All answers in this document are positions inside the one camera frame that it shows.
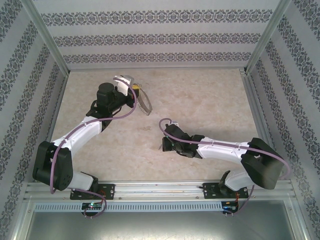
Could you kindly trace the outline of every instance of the black mounting plate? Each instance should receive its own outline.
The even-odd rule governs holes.
[[[235,199],[237,198],[236,192],[230,194],[230,196],[225,196],[220,192],[218,187],[218,182],[205,182],[202,184],[204,199]],[[239,199],[248,198],[248,189],[243,187],[237,191],[239,194]]]
[[[99,184],[97,193],[100,195],[103,195],[106,200],[113,200],[114,196],[115,196],[115,187],[116,187],[116,185],[114,185],[114,184]],[[81,191],[73,191],[73,190],[71,190],[70,199],[71,200],[100,200],[101,201],[101,198],[96,195],[84,193]]]

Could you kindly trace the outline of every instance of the white robotic arm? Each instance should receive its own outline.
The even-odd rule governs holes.
[[[204,137],[200,141],[249,147],[248,142],[218,141],[209,137]],[[243,187],[254,185],[247,171],[241,164],[241,156],[245,154],[247,150],[217,144],[198,144],[198,148],[196,151],[203,159],[221,159],[240,165],[239,169],[230,171],[225,179],[224,184],[231,190],[238,191]]]
[[[163,152],[176,151],[188,158],[215,158],[239,164],[237,170],[227,171],[222,176],[219,184],[220,193],[228,195],[252,185],[269,190],[275,188],[284,164],[279,161],[280,155],[261,139],[253,138],[250,142],[226,142],[203,135],[189,136],[176,122],[166,124],[166,129],[163,130],[163,120],[159,123],[160,129],[166,135],[162,139]]]
[[[115,76],[115,78],[126,82],[132,86],[134,79],[131,76]],[[37,181],[50,185],[52,159],[58,146],[61,149],[57,153],[54,167],[53,186],[60,191],[69,189],[90,190],[96,192],[98,179],[84,172],[73,171],[72,157],[81,149],[91,138],[100,134],[110,124],[112,120],[98,121],[97,119],[113,118],[123,105],[133,108],[134,97],[127,85],[118,81],[118,85],[102,83],[97,91],[97,100],[93,101],[90,111],[79,125],[72,131],[53,142],[43,141],[37,151],[33,168],[33,178]]]

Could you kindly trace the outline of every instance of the metal profile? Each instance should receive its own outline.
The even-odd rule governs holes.
[[[251,76],[249,74],[246,74],[244,69],[240,69],[240,75],[242,78],[244,90],[249,102],[249,106],[252,112],[252,117],[258,136],[269,146],[274,148],[274,144],[271,140],[266,120],[264,118],[264,114],[259,104],[258,96],[253,86]]]
[[[57,103],[56,103],[56,109],[55,109],[54,116],[53,116],[53,119],[52,119],[51,127],[50,127],[49,132],[48,132],[48,136],[47,136],[47,139],[46,139],[48,142],[51,142],[52,136],[54,134],[54,130],[55,130],[55,126],[56,126],[56,123],[57,123],[60,107],[61,107],[61,104],[62,104],[62,99],[63,99],[64,94],[65,94],[68,78],[69,78],[69,73],[67,73],[64,76],[63,86],[62,86],[62,89],[61,89],[61,93],[59,94],[59,99],[57,100]]]
[[[40,13],[38,12],[33,0],[21,0],[23,7],[30,16],[33,24],[35,25],[37,31],[41,35],[44,43],[47,45],[50,53],[52,54],[54,60],[58,64],[62,74],[66,76],[70,71],[68,69],[67,63],[60,53],[58,46],[56,45],[53,37],[51,36],[44,20],[42,19]]]
[[[265,49],[267,43],[269,42],[272,34],[277,28],[280,19],[283,17],[285,11],[287,10],[291,0],[280,0],[274,13],[271,16],[270,21],[268,22],[266,28],[263,31],[262,36],[260,37],[256,47],[254,48],[251,57],[246,65],[246,73],[251,73],[252,69],[255,67],[258,59],[261,56],[261,53]]]
[[[202,181],[101,181],[102,184],[115,184],[114,200],[108,202],[221,202],[234,199],[205,199],[203,183],[218,182]],[[50,194],[49,186],[43,183],[29,183],[23,197],[24,202],[35,203],[75,203],[70,200],[70,190],[57,191]],[[256,187],[251,201],[295,199],[296,194],[290,180],[279,180],[274,190]]]

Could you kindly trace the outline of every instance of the patterned wallpaper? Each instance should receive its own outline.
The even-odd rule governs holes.
[[[311,239],[320,239],[320,1],[293,0],[251,72]]]
[[[35,0],[68,67],[244,67],[279,0]]]
[[[10,235],[65,76],[19,0],[0,0],[0,240]]]

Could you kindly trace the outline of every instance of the beige floor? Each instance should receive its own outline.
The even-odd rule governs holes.
[[[142,84],[152,103],[151,115],[139,108],[114,120],[73,158],[73,168],[99,180],[206,180],[220,179],[238,166],[219,159],[187,158],[162,152],[158,121],[171,118],[189,135],[199,134],[246,142],[257,136],[245,89],[237,69],[146,69],[71,72],[53,138],[70,131],[85,116],[99,84],[115,75],[131,75]],[[123,107],[118,116],[129,111]]]

